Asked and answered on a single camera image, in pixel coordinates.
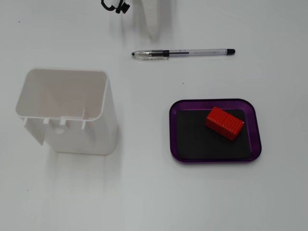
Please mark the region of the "white fixed gripper finger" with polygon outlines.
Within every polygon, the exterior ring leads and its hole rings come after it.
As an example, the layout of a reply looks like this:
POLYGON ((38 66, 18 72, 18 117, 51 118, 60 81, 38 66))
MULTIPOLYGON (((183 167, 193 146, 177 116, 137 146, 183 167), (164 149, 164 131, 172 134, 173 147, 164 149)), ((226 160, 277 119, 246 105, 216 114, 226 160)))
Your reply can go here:
POLYGON ((145 21, 151 40, 158 40, 160 30, 159 0, 142 0, 145 21))

